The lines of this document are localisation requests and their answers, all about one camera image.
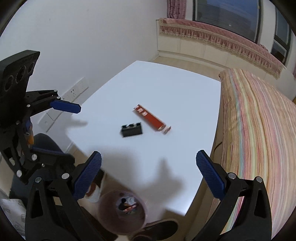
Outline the white cloth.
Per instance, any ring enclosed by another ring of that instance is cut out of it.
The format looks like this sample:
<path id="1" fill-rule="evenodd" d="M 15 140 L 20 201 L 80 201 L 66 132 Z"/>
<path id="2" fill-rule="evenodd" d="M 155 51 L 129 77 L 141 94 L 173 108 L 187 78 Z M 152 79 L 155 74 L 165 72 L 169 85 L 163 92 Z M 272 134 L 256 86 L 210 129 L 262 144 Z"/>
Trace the white cloth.
<path id="1" fill-rule="evenodd" d="M 125 206 L 132 206 L 137 204 L 137 201 L 133 196 L 126 196 L 126 197 L 120 197 L 117 203 L 118 205 L 123 204 Z"/>

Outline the black small box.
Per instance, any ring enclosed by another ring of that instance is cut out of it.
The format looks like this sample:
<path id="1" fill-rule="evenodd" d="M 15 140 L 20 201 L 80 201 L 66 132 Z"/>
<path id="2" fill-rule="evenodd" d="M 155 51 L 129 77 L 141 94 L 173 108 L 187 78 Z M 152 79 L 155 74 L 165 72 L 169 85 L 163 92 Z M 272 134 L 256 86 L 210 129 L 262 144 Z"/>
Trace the black small box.
<path id="1" fill-rule="evenodd" d="M 141 123 L 132 123 L 129 125 L 121 126 L 121 135 L 126 137 L 142 135 L 142 125 Z"/>

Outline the red carton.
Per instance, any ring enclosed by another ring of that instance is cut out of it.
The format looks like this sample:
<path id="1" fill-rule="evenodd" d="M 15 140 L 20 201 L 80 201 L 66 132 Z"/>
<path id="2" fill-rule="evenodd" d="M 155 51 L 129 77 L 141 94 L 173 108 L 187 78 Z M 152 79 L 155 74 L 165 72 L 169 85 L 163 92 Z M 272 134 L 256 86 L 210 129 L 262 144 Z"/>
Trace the red carton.
<path id="1" fill-rule="evenodd" d="M 137 203 L 134 203 L 134 204 L 132 204 L 132 205 L 128 205 L 127 203 L 124 203 L 123 204 L 123 212 L 124 213 L 128 213 L 128 212 L 132 212 L 132 211 L 134 211 L 135 209 L 137 209 L 137 207 L 138 207 L 138 204 Z"/>
<path id="2" fill-rule="evenodd" d="M 157 132 L 161 132 L 166 135 L 171 130 L 171 126 L 166 125 L 164 122 L 162 122 L 160 119 L 158 119 L 156 116 L 151 114 L 147 109 L 139 104 L 134 108 L 134 112 Z"/>

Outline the large black sock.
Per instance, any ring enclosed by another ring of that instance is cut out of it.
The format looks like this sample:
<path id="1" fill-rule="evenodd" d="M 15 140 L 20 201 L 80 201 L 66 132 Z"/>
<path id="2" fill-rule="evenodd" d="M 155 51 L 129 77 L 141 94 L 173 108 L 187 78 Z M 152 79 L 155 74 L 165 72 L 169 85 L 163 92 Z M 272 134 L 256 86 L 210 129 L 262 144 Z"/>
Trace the large black sock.
<path id="1" fill-rule="evenodd" d="M 121 211 L 125 211 L 127 208 L 128 208 L 128 204 L 126 203 L 126 199 L 121 198 L 118 209 L 121 210 Z"/>

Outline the pink trash bin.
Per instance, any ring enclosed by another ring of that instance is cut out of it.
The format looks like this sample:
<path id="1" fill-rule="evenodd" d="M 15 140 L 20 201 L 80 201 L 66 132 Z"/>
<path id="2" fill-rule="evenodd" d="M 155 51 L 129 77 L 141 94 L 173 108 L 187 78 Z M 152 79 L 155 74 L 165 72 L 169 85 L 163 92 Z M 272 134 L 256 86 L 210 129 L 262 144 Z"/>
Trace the pink trash bin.
<path id="1" fill-rule="evenodd" d="M 124 213 L 118 209 L 120 197 L 133 196 L 138 204 L 137 209 Z M 147 223 L 147 208 L 144 202 L 134 193 L 123 190 L 110 191 L 98 202 L 97 218 L 100 224 L 116 235 L 129 235 L 142 229 Z"/>

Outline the striped pink bedspread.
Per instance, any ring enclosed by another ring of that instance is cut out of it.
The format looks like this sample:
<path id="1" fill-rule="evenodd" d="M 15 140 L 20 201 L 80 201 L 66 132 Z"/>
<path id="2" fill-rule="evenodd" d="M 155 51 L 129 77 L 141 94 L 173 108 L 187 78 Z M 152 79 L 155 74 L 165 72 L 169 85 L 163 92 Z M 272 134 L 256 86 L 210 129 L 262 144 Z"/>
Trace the striped pink bedspread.
<path id="1" fill-rule="evenodd" d="M 241 179 L 263 179 L 277 235 L 295 208 L 295 104 L 242 69 L 219 74 L 223 123 L 218 162 Z"/>

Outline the right black slipper foot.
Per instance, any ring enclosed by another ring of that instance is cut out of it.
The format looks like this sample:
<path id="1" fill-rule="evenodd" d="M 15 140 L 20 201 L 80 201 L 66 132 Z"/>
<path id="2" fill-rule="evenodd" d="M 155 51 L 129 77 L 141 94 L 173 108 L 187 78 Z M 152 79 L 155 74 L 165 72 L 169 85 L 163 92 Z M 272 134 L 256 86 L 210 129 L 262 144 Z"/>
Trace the right black slipper foot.
<path id="1" fill-rule="evenodd" d="M 174 219 L 163 219 L 148 223 L 140 232 L 134 234 L 130 240 L 166 240 L 178 230 L 179 224 Z"/>

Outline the white bedside cabinet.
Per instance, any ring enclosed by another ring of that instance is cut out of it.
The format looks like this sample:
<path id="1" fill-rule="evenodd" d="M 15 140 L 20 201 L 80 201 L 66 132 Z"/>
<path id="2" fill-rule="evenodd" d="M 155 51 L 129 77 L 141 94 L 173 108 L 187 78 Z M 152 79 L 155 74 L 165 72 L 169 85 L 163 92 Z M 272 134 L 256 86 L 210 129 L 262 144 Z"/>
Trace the white bedside cabinet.
<path id="1" fill-rule="evenodd" d="M 74 114 L 66 133 L 85 155 L 101 153 L 102 169 L 160 214 L 184 216 L 202 181 L 199 150 L 211 152 L 221 83 L 167 65 L 135 61 L 100 87 Z M 171 130 L 155 131 L 134 112 L 143 106 Z M 121 135 L 141 123 L 142 135 Z"/>

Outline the white window bench cabinet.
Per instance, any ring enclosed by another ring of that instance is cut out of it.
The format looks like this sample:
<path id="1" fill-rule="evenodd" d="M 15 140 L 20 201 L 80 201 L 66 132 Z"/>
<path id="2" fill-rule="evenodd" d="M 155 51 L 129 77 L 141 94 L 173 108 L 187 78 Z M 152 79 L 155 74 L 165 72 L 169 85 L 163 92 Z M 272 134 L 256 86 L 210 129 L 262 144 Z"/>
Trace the white window bench cabinet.
<path id="1" fill-rule="evenodd" d="M 205 42 L 196 41 L 190 38 L 161 34 L 159 32 L 159 20 L 158 50 L 167 53 L 171 52 L 188 58 L 196 58 L 200 61 L 205 61 L 208 64 L 216 65 L 221 68 L 227 67 L 246 69 L 262 78 L 266 75 L 270 75 L 254 64 Z"/>

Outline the pink window seat cover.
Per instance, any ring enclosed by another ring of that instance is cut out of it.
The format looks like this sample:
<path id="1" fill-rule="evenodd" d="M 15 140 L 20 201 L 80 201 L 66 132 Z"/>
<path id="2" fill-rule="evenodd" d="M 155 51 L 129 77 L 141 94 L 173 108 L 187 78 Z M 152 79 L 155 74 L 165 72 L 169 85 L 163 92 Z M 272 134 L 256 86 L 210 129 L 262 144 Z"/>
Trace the pink window seat cover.
<path id="1" fill-rule="evenodd" d="M 275 79 L 280 77 L 284 68 L 283 63 L 269 53 L 263 45 L 220 27 L 196 21 L 160 18 L 159 32 L 194 39 L 225 50 L 263 69 Z"/>

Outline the small dark window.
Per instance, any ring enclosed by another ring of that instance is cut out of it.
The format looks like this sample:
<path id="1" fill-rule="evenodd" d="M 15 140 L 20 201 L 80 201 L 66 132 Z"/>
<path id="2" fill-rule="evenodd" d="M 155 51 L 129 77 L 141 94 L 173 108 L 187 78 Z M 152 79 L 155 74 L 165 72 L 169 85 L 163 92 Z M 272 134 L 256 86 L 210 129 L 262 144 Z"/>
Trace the small dark window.
<path id="1" fill-rule="evenodd" d="M 291 29 L 290 25 L 276 8 L 276 24 L 271 54 L 278 61 L 285 64 L 290 50 Z"/>

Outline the left pink curtain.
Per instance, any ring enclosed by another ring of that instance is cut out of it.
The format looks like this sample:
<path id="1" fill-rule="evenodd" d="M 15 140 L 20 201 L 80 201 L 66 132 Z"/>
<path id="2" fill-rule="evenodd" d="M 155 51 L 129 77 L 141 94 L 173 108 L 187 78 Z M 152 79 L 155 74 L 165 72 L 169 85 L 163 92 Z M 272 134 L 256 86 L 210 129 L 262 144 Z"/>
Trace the left pink curtain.
<path id="1" fill-rule="evenodd" d="M 186 0 L 167 0 L 167 18 L 185 19 Z"/>

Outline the large dark window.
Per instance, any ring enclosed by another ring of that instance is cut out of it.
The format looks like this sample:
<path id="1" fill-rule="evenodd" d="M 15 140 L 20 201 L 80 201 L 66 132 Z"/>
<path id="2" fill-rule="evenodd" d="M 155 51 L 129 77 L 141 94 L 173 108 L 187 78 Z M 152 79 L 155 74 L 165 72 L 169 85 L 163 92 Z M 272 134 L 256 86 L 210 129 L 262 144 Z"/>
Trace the large dark window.
<path id="1" fill-rule="evenodd" d="M 206 23 L 257 42 L 261 3 L 252 0 L 193 1 L 193 20 Z"/>

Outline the white wall outlet panel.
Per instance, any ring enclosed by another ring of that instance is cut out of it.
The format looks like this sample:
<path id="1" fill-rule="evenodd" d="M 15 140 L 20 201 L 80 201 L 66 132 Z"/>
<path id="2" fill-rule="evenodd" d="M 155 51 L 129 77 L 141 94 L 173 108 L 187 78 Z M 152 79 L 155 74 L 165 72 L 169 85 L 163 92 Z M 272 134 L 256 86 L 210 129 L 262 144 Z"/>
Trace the white wall outlet panel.
<path id="1" fill-rule="evenodd" d="M 57 97 L 57 99 L 51 103 L 50 109 L 47 110 L 46 114 L 40 119 L 39 126 L 45 132 L 48 132 L 62 112 L 78 113 L 78 104 L 74 103 L 74 101 L 88 88 L 89 80 L 83 77 L 65 94 Z"/>

